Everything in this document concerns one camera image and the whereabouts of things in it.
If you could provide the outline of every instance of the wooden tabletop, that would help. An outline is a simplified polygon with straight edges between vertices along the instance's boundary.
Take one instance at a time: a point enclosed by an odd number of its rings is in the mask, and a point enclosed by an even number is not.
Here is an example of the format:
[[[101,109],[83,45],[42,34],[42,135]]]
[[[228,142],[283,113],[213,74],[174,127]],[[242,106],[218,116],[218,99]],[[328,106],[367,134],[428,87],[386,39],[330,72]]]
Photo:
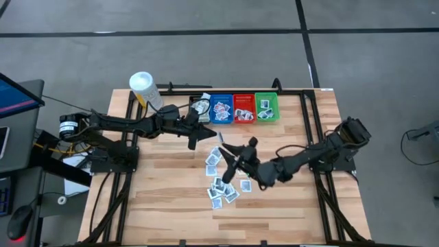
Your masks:
[[[108,114],[125,117],[128,89],[113,91]],[[332,130],[341,122],[335,93],[316,89],[318,110],[323,130]],[[164,104],[187,104],[189,96],[164,96]],[[250,137],[259,140],[257,150],[261,161],[275,156],[274,151],[287,144],[307,144],[300,100],[295,95],[279,95],[281,119],[275,123],[213,125],[208,127],[223,134],[232,145],[247,144]],[[311,104],[307,102],[310,116]],[[181,115],[187,108],[180,110]],[[316,129],[310,118],[314,140]],[[121,133],[105,132],[108,138],[118,140]],[[209,152],[219,145],[217,137],[197,143],[195,151],[187,148],[186,137],[162,134],[153,140],[139,139],[140,160],[132,177],[123,244],[319,244],[324,243],[322,220],[317,201],[313,174],[303,166],[291,181],[277,182],[275,187],[260,191],[252,182],[252,192],[243,193],[236,175],[232,184],[241,196],[223,208],[212,210],[207,188],[213,177],[205,175]],[[282,154],[293,155],[298,148]],[[218,174],[226,169],[224,159],[218,164]],[[93,177],[78,240],[88,237],[91,211],[97,191],[105,174]],[[366,238],[370,238],[361,196],[355,180],[345,172],[333,172],[338,202],[342,212]],[[97,204],[93,227],[105,214],[112,187],[112,175],[104,185]],[[328,209],[333,237],[336,237],[331,210]],[[115,239],[119,212],[112,223],[110,239]]]

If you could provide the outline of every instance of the gray floor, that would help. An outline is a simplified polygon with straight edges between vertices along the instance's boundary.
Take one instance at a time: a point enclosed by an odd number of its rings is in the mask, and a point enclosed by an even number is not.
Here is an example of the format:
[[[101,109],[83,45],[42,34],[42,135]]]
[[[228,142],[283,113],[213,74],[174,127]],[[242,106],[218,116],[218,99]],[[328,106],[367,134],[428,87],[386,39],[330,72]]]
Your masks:
[[[430,0],[306,0],[309,28],[439,27]],[[12,0],[0,32],[98,32],[221,28],[298,28],[291,0]],[[439,33],[313,34],[321,87],[334,88],[343,117],[359,117],[371,132],[356,156],[360,191],[374,240],[437,246],[439,165],[406,161],[404,131],[439,118]],[[11,78],[46,81],[45,94],[105,111],[113,89],[136,71],[158,83],[310,87],[300,34],[121,38],[2,38],[0,68]],[[58,116],[76,110],[47,100],[38,127],[57,133]],[[428,139],[408,143],[419,162],[438,158]],[[48,187],[60,181],[49,179]],[[75,241],[84,210],[46,220],[43,240]]]

